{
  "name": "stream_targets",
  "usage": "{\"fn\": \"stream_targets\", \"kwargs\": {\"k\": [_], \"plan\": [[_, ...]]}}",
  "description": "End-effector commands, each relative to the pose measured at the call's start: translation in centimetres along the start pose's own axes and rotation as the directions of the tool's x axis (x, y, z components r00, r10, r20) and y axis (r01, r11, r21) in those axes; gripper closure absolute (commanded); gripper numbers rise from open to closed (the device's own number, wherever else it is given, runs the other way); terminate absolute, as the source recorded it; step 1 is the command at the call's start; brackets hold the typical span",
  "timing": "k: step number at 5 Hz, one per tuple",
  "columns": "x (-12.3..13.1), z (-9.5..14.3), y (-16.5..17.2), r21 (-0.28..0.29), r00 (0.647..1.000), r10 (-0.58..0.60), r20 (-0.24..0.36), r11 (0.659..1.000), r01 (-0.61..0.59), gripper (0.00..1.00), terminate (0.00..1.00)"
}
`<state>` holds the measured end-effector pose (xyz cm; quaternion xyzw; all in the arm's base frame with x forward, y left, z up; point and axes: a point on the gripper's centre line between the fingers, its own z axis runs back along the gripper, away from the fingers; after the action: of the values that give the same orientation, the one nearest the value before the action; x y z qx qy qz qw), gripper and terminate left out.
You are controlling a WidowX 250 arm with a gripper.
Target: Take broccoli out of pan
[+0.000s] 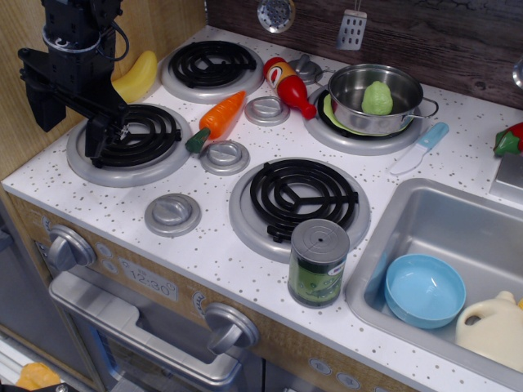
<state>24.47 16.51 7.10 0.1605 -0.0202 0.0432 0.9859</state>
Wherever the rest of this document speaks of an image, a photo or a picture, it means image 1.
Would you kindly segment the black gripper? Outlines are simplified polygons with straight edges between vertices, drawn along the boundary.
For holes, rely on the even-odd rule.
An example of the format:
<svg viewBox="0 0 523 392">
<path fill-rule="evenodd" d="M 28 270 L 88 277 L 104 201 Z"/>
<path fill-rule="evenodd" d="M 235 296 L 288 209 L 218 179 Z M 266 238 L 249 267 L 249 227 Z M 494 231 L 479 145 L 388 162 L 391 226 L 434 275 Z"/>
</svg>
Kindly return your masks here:
<svg viewBox="0 0 523 392">
<path fill-rule="evenodd" d="M 50 131 L 71 108 L 86 118 L 85 155 L 99 158 L 119 139 L 127 104 L 111 83 L 116 40 L 103 38 L 91 50 L 49 48 L 47 52 L 22 48 L 20 78 L 36 123 Z"/>
</svg>

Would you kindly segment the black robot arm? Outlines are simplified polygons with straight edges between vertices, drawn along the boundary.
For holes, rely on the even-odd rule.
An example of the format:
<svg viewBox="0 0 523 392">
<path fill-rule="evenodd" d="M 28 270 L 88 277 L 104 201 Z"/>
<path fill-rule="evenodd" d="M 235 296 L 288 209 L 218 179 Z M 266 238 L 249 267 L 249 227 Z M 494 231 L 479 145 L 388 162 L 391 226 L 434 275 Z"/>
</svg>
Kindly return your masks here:
<svg viewBox="0 0 523 392">
<path fill-rule="evenodd" d="M 66 110 L 87 119 L 85 154 L 98 159 L 121 135 L 129 108 L 111 82 L 119 1 L 44 1 L 46 51 L 21 48 L 20 77 L 37 124 L 50 131 Z"/>
</svg>

